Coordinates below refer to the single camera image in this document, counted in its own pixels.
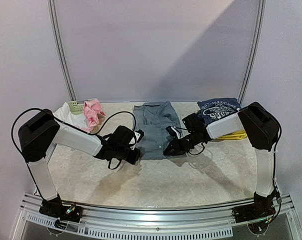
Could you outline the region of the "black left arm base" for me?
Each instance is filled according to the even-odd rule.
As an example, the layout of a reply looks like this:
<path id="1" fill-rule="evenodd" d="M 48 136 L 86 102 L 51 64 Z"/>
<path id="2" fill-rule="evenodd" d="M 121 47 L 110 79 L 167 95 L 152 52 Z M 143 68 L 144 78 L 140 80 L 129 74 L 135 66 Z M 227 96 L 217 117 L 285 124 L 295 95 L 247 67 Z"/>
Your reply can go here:
<path id="1" fill-rule="evenodd" d="M 57 218 L 61 221 L 71 221 L 80 222 L 82 218 L 83 208 L 76 205 L 75 203 L 70 203 L 69 205 L 64 205 L 60 195 L 52 200 L 43 200 L 40 210 L 40 214 Z"/>

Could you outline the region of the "grey garment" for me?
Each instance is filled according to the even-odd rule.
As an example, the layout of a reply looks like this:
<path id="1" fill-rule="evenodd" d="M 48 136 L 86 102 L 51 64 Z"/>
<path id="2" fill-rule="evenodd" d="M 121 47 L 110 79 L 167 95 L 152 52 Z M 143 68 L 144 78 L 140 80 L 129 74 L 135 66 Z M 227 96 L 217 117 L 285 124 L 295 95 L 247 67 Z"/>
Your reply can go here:
<path id="1" fill-rule="evenodd" d="M 186 154 L 165 156 L 163 151 L 168 147 L 173 137 L 168 133 L 168 126 L 181 127 L 179 117 L 169 101 L 146 102 L 134 106 L 136 128 L 142 130 L 144 136 L 136 147 L 141 151 L 141 160 L 163 160 L 184 158 Z"/>

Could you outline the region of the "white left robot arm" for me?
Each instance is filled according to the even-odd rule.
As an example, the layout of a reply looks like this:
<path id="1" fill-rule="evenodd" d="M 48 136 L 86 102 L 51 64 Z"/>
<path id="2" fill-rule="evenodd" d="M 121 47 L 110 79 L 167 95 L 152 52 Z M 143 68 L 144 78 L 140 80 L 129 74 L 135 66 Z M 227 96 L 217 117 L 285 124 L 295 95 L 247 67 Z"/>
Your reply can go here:
<path id="1" fill-rule="evenodd" d="M 18 130 L 21 154 L 29 168 L 38 194 L 46 201 L 45 208 L 54 217 L 65 213 L 65 206 L 56 198 L 58 192 L 49 163 L 58 145 L 111 162 L 125 161 L 134 165 L 141 155 L 136 144 L 144 133 L 140 129 L 118 126 L 113 133 L 101 136 L 81 130 L 55 117 L 51 110 L 36 108 L 37 112 Z"/>

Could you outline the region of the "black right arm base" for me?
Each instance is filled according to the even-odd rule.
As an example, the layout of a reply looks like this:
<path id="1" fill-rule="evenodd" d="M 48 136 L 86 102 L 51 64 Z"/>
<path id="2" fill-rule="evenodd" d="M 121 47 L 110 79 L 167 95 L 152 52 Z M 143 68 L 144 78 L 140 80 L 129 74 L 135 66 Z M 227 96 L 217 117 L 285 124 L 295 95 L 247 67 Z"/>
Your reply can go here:
<path id="1" fill-rule="evenodd" d="M 240 205 L 232 209 L 232 216 L 236 223 L 247 222 L 260 218 L 271 216 L 265 223 L 270 224 L 277 218 L 281 210 L 281 195 L 278 189 L 272 191 L 267 197 L 259 195 L 257 192 L 253 194 L 253 203 Z"/>

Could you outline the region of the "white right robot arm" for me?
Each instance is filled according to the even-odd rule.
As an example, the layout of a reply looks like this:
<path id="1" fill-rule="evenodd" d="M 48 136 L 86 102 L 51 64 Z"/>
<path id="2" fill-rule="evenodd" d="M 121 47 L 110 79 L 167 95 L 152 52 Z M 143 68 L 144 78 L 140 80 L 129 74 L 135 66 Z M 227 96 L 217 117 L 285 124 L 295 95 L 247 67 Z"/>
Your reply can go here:
<path id="1" fill-rule="evenodd" d="M 253 102 L 210 124 L 205 124 L 196 113 L 183 118 L 182 122 L 188 131 L 184 137 L 179 137 L 173 127 L 166 128 L 173 139 L 163 151 L 165 156 L 183 155 L 198 144 L 206 144 L 236 131 L 245 131 L 257 158 L 255 193 L 265 198 L 274 192 L 274 151 L 280 137 L 280 125 L 261 104 Z"/>

